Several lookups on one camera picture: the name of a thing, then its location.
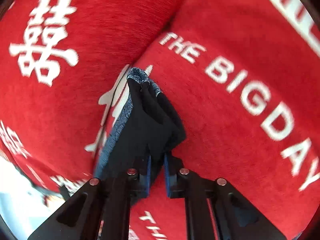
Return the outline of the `black pants with patterned stripe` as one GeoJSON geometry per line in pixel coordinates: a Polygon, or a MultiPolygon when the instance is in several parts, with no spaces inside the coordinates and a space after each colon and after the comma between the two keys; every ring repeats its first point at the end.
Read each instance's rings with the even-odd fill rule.
{"type": "Polygon", "coordinates": [[[129,97],[103,146],[94,175],[116,177],[133,167],[138,157],[151,159],[151,181],[155,181],[164,155],[185,138],[178,113],[146,72],[132,68],[127,75],[129,97]]]}

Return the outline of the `red wedding bed cover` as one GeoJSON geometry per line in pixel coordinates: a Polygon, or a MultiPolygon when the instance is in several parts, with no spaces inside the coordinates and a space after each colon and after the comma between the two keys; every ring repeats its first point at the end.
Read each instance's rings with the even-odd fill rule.
{"type": "MultiPolygon", "coordinates": [[[[29,236],[86,182],[126,99],[146,72],[182,120],[170,152],[201,177],[230,181],[286,237],[313,229],[319,207],[319,27],[303,0],[183,0],[154,40],[99,98],[105,110],[92,174],[54,189],[33,183],[1,148],[1,217],[29,236]]],[[[184,203],[163,166],[133,202],[129,239],[186,239],[184,203]]]]}

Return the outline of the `red wedding quilt roll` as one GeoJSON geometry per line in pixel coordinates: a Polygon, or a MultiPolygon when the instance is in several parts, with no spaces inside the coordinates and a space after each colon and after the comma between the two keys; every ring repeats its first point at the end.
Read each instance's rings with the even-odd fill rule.
{"type": "Polygon", "coordinates": [[[1,0],[1,148],[36,185],[93,172],[114,85],[183,0],[1,0]]]}

